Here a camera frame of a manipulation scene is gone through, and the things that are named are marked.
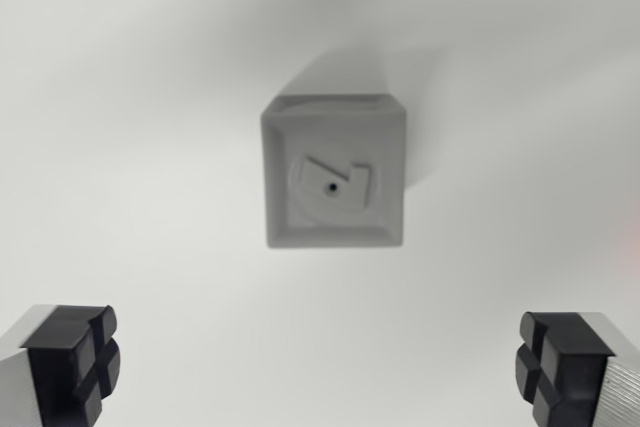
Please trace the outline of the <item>gripper left finger with black rubber pad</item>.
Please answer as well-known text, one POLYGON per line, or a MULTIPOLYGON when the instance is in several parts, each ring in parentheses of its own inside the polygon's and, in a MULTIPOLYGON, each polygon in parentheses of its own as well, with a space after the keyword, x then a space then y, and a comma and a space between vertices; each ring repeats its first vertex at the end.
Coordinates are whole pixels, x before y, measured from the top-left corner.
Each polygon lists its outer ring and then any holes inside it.
POLYGON ((93 426, 118 382, 107 306, 37 304, 1 336, 3 426, 93 426))

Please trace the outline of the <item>gripper right finger with black rubber pad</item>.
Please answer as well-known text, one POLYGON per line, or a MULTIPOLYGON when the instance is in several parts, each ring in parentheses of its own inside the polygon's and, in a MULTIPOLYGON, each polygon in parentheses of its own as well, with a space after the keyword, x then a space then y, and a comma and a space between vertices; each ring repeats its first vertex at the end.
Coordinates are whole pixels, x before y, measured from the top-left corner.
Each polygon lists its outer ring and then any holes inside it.
POLYGON ((526 312, 515 357, 539 426, 639 424, 639 348, 602 313, 526 312))

